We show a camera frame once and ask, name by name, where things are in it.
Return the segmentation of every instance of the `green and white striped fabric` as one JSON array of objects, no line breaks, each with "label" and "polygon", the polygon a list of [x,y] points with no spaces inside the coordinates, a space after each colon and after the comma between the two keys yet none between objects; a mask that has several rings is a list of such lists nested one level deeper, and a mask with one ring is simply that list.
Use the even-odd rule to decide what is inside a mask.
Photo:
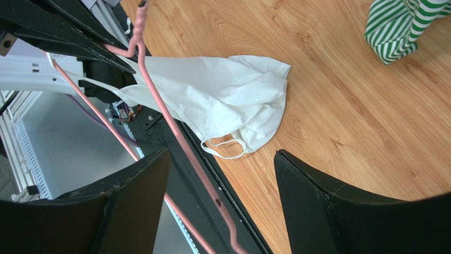
[{"label": "green and white striped fabric", "polygon": [[376,0],[369,8],[365,40],[388,65],[417,50],[415,41],[431,22],[450,13],[450,0]]}]

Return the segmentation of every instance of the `white cloth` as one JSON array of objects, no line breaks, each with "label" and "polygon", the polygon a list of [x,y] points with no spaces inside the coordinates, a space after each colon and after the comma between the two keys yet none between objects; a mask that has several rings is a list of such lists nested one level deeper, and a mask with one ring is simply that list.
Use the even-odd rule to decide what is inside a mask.
[{"label": "white cloth", "polygon": [[[122,59],[136,70],[137,84],[121,90],[105,84],[102,87],[129,105],[141,104],[160,111],[138,64]],[[208,153],[226,158],[205,143],[228,134],[233,140],[227,143],[239,143],[242,153],[226,159],[255,152],[280,125],[290,65],[269,57],[232,56],[146,57],[146,66],[171,115],[194,131]]]}]

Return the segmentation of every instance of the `wooden floor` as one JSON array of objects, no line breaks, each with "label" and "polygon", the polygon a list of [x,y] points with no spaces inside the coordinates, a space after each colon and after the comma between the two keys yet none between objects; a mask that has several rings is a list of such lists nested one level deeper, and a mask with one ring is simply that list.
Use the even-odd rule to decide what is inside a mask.
[{"label": "wooden floor", "polygon": [[[122,1],[132,20],[138,1]],[[293,66],[275,138],[254,154],[218,159],[274,253],[290,253],[278,149],[389,197],[451,191],[451,17],[426,30],[417,52],[383,66],[363,39],[372,0],[150,2],[145,39],[154,56],[248,54]]]}]

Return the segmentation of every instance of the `striped shirt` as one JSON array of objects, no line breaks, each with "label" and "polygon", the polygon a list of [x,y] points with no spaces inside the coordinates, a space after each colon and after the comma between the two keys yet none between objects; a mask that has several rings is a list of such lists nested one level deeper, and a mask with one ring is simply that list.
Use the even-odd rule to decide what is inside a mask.
[{"label": "striped shirt", "polygon": [[450,13],[450,0],[375,0],[365,40],[388,65],[416,51],[416,40],[432,21]]}]

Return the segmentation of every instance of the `wood grain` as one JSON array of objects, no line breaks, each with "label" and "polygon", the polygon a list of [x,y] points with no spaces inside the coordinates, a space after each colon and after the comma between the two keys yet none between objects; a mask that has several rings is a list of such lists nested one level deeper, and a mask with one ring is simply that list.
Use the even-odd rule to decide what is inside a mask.
[{"label": "wood grain", "polygon": [[[122,1],[132,20],[138,1]],[[389,197],[451,191],[450,19],[435,21],[417,52],[383,66],[363,39],[372,0],[150,2],[145,40],[154,56],[247,54],[293,66],[277,135],[256,153],[218,158],[274,253],[290,253],[273,166],[278,149]]]}]

